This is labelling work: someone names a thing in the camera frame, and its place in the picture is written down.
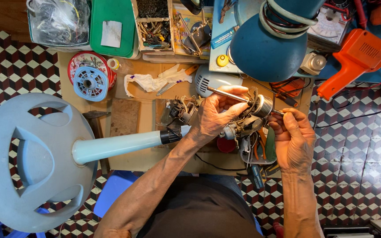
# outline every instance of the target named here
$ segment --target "cardboard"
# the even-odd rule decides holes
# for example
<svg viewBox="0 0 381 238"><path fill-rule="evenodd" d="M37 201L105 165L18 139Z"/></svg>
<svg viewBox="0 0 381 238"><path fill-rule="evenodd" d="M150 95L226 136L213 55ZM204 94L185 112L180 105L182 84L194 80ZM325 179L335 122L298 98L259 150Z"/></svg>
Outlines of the cardboard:
<svg viewBox="0 0 381 238"><path fill-rule="evenodd" d="M118 78L116 85L111 91L108 92L107 97L100 102L90 102L82 99L76 95L73 91L73 85L67 76L67 65L74 53L58 52L58 64L60 68L60 82L63 99L75 106L80 112L87 112L91 110L98 111L111 111L111 103L114 97L117 98L127 98L138 100L141 102L140 107L140 120L138 126L138 132L150 132L155 130L155 99L174 99L176 96L183 95L197 95L195 89L195 83L192 84L188 82L183 82L176 84L171 89L167 90L164 94L157 97L156 92L146 92L137 83L130 83L128 90L135 95L135 98L130 98L126 95L124 91L124 79ZM175 64L173 63L149 63L142 59L130 60L134 65L135 73L139 74L151 74L156 78L161 72L171 68ZM187 69L191 67L192 64L181 64L179 69ZM268 86L266 82L260 82L265 86ZM303 90L303 92L295 98L299 103L299 110L308 114L310 108L312 85L314 80L311 80L311 85ZM252 87L256 86L258 88L259 94L272 97L273 94L267 89L259 86L257 83L253 82L250 78L243 80L243 86ZM276 100L275 109L288 108L281 100ZM110 134L110 116L102 117L100 119L101 126L103 128L104 137L108 137ZM146 171L150 169L156 162L161 160L164 156L169 153L169 149L163 148L148 148L128 154L117 155L109 158L111 169L116 170L130 170L130 171ZM236 154L224 154L224 153L199 153L202 159L215 164L218 167L225 169L242 169L245 168L244 162ZM185 166L184 171L191 173L209 173L218 175L236 175L236 172L221 171L215 169L214 167L201 162L198 158L193 158ZM280 173L275 174L274 177L280 177Z"/></svg>

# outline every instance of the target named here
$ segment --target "man's right hand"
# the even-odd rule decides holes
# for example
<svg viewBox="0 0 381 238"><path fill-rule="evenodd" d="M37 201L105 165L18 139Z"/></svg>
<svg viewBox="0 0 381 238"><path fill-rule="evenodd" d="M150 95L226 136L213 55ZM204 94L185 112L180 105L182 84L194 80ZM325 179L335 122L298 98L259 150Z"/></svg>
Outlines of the man's right hand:
<svg viewBox="0 0 381 238"><path fill-rule="evenodd" d="M304 113L294 108L285 108L283 112L283 118L277 114L267 118L276 134L278 165L282 173L310 174L315 132Z"/></svg>

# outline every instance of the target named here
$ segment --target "checkered tile floor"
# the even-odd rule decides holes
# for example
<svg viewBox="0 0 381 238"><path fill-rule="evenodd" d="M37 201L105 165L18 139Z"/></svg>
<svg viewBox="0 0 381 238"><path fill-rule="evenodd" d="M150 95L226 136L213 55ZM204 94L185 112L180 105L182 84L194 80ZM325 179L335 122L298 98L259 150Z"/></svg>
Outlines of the checkered tile floor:
<svg viewBox="0 0 381 238"><path fill-rule="evenodd" d="M44 92L61 97L56 51L36 44L11 41L0 31L0 104L28 92ZM333 124L352 116L381 111L381 88L359 91L336 98L334 109L320 101L318 126ZM35 108L34 115L50 113L49 108ZM309 118L315 117L311 104ZM381 114L343 122L324 129L316 129L317 142L312 160L312 177L317 194L317 208L321 224L366 224L381 219ZM17 174L14 139L10 150L10 171L13 184L22 186ZM93 237L100 220L91 211L108 176L98 171L96 187L85 204L62 227L47 233L56 237ZM246 177L236 177L244 198L268 237L275 237L272 224L283 224L283 194L280 179L267 180L265 189L254 188ZM43 207L57 210L68 202L46 203Z"/></svg>

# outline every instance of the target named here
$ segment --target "small bottle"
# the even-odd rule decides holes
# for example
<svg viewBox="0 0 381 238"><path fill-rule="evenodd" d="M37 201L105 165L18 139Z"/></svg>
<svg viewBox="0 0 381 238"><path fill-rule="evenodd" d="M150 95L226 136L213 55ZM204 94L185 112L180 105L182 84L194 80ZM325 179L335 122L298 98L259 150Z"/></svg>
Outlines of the small bottle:
<svg viewBox="0 0 381 238"><path fill-rule="evenodd" d="M112 69L117 76L125 76L127 74L134 74L133 64L130 60L123 58L111 58L107 60L108 67Z"/></svg>

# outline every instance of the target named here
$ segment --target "screwdriver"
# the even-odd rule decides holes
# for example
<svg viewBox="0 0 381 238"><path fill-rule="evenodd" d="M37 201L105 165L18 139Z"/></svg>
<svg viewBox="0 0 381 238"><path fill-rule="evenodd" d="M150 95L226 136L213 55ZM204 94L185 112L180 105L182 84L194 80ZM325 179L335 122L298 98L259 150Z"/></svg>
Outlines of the screwdriver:
<svg viewBox="0 0 381 238"><path fill-rule="evenodd" d="M248 100L248 99L244 99L244 98L241 98L241 97L238 97L236 95L233 95L233 94L230 94L230 93L226 93L222 90L219 90L219 89L215 89L215 88L212 88L210 86L207 87L207 89L211 92L214 92L216 94L220 94L220 95L223 95L223 96L226 96L226 97L230 97L230 98L233 98L237 101L240 101L240 102L246 102L249 106L251 106L251 102ZM276 113L276 114L279 114L280 116L284 116L284 112L282 111L279 111L279 110L276 110L276 109L272 109L272 112Z"/></svg>

